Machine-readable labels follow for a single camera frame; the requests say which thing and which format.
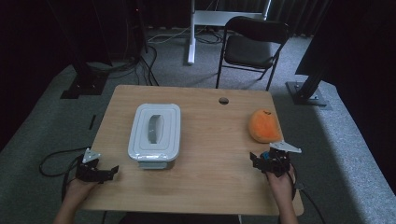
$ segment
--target wooden table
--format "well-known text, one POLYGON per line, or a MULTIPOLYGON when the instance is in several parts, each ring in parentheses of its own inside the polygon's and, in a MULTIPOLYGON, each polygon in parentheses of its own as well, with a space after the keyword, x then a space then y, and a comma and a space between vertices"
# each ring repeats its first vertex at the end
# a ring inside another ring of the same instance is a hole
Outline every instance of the wooden table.
MULTIPOLYGON (((92 150, 99 168, 119 172, 83 204, 84 209, 169 213, 277 215, 264 175, 252 167, 249 152, 268 144, 248 133, 249 116, 259 108, 276 112, 267 91, 118 86, 92 150), (227 105, 219 98, 229 100, 227 105), (171 170, 141 170, 128 156, 129 137, 139 105, 177 104, 181 110, 180 152, 171 170)), ((304 207, 297 193, 297 215, 304 207)))

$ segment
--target container lid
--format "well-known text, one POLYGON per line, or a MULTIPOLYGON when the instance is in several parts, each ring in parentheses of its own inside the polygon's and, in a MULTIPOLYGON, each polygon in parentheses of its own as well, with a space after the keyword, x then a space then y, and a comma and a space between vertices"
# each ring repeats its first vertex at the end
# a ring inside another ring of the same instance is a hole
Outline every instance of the container lid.
POLYGON ((180 107, 143 104, 134 115, 128 154, 137 161, 172 161, 180 145, 180 107))

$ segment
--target human arm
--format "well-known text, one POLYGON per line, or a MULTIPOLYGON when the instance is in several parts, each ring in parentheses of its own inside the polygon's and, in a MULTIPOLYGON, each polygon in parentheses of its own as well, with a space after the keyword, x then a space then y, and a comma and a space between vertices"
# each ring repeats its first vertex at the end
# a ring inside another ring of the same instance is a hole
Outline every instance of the human arm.
POLYGON ((90 192, 97 185, 95 182, 84 182, 79 179, 72 180, 67 188, 62 202, 53 224, 72 224, 78 210, 78 206, 88 197, 90 192))
MULTIPOLYGON (((294 175, 294 170, 290 168, 290 176, 294 175)), ((294 212, 292 204, 292 188, 293 184, 287 174, 276 177, 273 173, 266 173, 271 191, 273 192, 279 209, 280 223, 295 224, 298 223, 297 216, 294 212)))

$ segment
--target black curtain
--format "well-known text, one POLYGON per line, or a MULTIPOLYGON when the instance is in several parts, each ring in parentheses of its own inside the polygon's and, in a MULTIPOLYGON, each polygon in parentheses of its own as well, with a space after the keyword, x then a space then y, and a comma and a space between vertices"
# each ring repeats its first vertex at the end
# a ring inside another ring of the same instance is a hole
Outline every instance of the black curtain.
POLYGON ((335 85, 393 191, 395 63, 396 2, 333 0, 296 71, 335 85))

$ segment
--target chair seat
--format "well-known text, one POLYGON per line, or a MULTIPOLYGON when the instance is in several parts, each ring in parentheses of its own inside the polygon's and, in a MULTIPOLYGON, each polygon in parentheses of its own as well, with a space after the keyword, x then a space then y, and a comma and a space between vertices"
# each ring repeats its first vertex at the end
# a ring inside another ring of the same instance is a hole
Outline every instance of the chair seat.
POLYGON ((254 68, 270 68, 273 65, 271 43, 231 35, 227 40, 224 61, 235 65, 248 64, 254 68))

